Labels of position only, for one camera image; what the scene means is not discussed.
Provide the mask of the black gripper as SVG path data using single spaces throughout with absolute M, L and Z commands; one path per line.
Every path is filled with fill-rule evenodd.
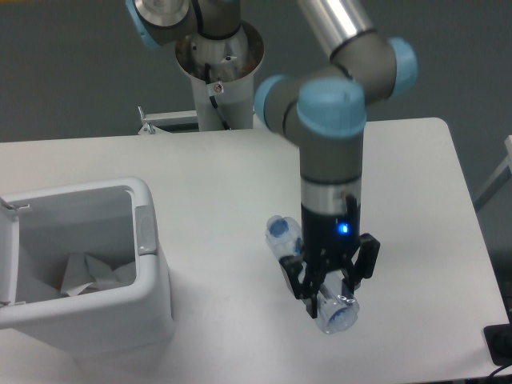
M 304 257 L 287 255 L 278 260 L 293 296 L 302 300 L 313 319 L 318 316 L 318 292 L 326 274 L 340 270 L 350 292 L 372 277 L 380 242 L 371 234 L 359 236 L 360 205 L 344 194 L 344 214 L 320 214 L 302 206 Z M 359 249 L 355 263 L 352 257 Z

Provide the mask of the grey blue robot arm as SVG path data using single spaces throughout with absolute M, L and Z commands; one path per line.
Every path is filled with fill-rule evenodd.
M 247 129 L 258 118 L 298 148 L 302 249 L 279 262 L 291 292 L 316 318 L 329 273 L 341 271 L 349 290 L 373 273 L 379 244 L 359 231 L 366 107 L 414 85 L 413 49 L 400 38 L 382 38 L 359 1 L 301 1 L 328 66 L 256 86 L 262 37 L 242 20 L 239 2 L 129 1 L 126 7 L 148 47 L 175 45 L 200 130 Z

